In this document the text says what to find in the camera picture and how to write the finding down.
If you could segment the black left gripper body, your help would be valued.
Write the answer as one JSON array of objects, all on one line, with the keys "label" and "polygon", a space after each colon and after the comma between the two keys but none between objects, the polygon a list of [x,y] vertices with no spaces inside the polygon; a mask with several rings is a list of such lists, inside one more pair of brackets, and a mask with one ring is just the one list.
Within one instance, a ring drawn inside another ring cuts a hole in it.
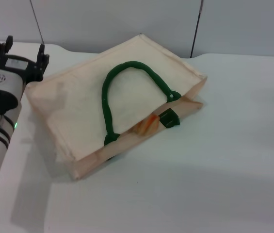
[{"label": "black left gripper body", "polygon": [[20,76],[23,83],[43,80],[43,54],[39,53],[36,62],[17,55],[0,55],[0,70]]}]

